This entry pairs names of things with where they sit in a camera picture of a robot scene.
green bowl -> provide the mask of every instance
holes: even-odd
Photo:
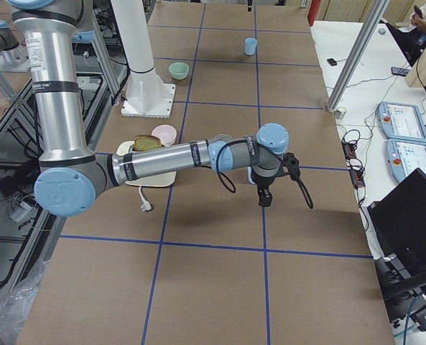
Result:
[[[189,74],[189,65],[187,63],[172,63],[168,67],[173,79],[181,81],[186,79]]]

white tray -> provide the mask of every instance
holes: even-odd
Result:
[[[117,149],[117,154],[119,156],[126,155],[131,151],[133,147],[133,142],[122,142]],[[172,185],[176,178],[176,172],[166,172],[165,174],[149,176],[148,178],[140,178],[134,181],[126,181],[127,185],[134,185],[136,187],[167,187]]]

hand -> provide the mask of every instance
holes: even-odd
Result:
[[[426,20],[416,14],[412,15],[411,24],[417,27],[417,30],[426,34]]]

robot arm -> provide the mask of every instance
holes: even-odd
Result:
[[[263,126],[256,139],[221,136],[124,156],[95,155],[85,141],[71,45],[80,23],[86,27],[93,20],[91,0],[7,2],[14,7],[14,25],[23,31],[29,52],[45,146],[34,192],[44,209],[74,216],[127,180],[209,164],[217,171],[252,166],[262,206],[270,205],[268,187],[276,177],[291,175],[300,181],[297,160],[284,155],[289,135],[277,124]]]
[[[25,49],[19,45],[18,39],[3,20],[0,20],[0,52],[11,66],[16,66],[27,60]]]

plastic bag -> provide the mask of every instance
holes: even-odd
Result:
[[[39,290],[48,262],[39,260],[28,277],[0,300],[0,345],[15,344]]]

